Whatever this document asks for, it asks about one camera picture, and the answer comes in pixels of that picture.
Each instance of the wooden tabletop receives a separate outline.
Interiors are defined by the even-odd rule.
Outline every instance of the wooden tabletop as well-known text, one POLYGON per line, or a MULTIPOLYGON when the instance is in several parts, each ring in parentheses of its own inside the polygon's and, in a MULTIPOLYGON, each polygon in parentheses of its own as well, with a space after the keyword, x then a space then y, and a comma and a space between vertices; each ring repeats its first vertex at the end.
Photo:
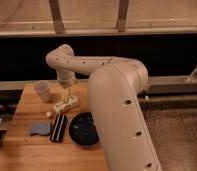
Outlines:
POLYGON ((51 84, 51 102, 43 103, 33 91, 33 84, 27 84, 10 123, 0 150, 0 171, 107 171, 100 144, 90 148, 77 146, 70 138, 68 127, 71 119, 80 112, 89 111, 87 83, 78 82, 71 93, 79 98, 79 105, 66 112, 68 123, 62 143, 53 143, 49 136, 29 136, 34 122, 54 123, 46 112, 52 105, 63 100, 67 91, 58 83, 51 84))

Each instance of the paper cup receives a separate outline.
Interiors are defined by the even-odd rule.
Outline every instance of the paper cup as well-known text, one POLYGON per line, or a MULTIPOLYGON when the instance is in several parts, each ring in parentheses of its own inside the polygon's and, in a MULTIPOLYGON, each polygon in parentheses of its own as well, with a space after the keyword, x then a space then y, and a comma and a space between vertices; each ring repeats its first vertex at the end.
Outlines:
POLYGON ((34 83, 34 91, 43 102, 50 101, 50 86, 46 80, 40 80, 34 83))

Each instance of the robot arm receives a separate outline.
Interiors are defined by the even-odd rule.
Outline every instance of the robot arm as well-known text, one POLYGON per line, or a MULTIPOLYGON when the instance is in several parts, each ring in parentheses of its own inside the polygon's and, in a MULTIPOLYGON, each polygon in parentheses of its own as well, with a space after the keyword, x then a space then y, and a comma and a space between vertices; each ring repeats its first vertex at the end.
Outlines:
POLYGON ((137 93, 147 84, 146 67, 134 59, 74 57, 65 52, 71 52, 68 45, 50 52, 46 61, 58 71, 90 75, 89 106, 109 169, 161 171, 137 99, 137 93))

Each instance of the black plate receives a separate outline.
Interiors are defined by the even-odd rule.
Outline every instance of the black plate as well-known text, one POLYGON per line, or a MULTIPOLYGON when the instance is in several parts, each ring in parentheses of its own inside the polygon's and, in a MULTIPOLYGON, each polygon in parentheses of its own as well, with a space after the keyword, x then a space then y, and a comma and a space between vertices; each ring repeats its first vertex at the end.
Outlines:
POLYGON ((99 141, 91 113, 75 116, 69 126, 69 134, 74 142, 81 146, 89 146, 99 141))

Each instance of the black wall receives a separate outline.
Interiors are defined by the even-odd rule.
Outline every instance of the black wall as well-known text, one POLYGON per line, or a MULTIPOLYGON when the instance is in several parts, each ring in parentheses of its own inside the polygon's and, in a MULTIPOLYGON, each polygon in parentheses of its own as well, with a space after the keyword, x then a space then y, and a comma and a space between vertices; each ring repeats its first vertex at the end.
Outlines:
POLYGON ((63 43, 76 55, 139 59, 150 76, 188 75, 197 64, 197 34, 0 38, 0 81, 55 79, 45 56, 63 43))

